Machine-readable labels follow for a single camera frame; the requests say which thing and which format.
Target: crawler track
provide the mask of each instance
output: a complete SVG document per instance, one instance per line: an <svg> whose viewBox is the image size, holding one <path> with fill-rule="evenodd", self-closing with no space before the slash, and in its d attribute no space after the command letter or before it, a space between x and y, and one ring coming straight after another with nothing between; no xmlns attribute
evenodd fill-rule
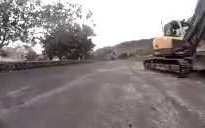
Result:
<svg viewBox="0 0 205 128"><path fill-rule="evenodd" d="M149 57L144 60L143 65L146 69L171 73L180 78L187 77L192 69L191 64L184 59Z"/></svg>

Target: stone wall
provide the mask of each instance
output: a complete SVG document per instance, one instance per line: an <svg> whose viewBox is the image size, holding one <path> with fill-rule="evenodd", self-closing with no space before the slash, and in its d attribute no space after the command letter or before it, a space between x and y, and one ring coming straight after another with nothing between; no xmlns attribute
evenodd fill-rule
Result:
<svg viewBox="0 0 205 128"><path fill-rule="evenodd" d="M50 67L50 66L62 66L69 64L89 63L90 61L40 61L40 62L1 62L0 72L28 70L34 68Z"/></svg>

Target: road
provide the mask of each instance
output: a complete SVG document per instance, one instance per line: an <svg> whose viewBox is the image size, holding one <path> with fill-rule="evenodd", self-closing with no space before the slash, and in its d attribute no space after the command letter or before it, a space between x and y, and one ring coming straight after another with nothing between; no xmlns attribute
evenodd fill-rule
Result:
<svg viewBox="0 0 205 128"><path fill-rule="evenodd" d="M4 73L0 127L205 128L205 78L121 60Z"/></svg>

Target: hillside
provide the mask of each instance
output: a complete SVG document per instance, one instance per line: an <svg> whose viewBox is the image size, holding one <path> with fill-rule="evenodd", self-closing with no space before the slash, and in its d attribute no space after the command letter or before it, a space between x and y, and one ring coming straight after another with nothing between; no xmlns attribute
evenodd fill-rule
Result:
<svg viewBox="0 0 205 128"><path fill-rule="evenodd" d="M152 40L126 41L112 47L100 48L94 52L94 55L99 60L110 60L112 58L124 59L126 56L148 55L152 51Z"/></svg>

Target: tree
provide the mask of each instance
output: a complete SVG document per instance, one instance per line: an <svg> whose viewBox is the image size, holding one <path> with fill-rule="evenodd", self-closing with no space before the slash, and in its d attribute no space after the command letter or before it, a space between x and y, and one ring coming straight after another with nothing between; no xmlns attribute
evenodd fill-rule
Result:
<svg viewBox="0 0 205 128"><path fill-rule="evenodd" d="M41 24L44 38L41 43L45 52L52 59L85 59L92 54L94 44L91 37L95 36L93 29L87 25L76 23L77 20L89 20L92 12L84 18L82 6L66 3L46 5L42 8Z"/></svg>
<svg viewBox="0 0 205 128"><path fill-rule="evenodd" d="M38 11L30 0L0 0L0 49L11 42L30 42Z"/></svg>

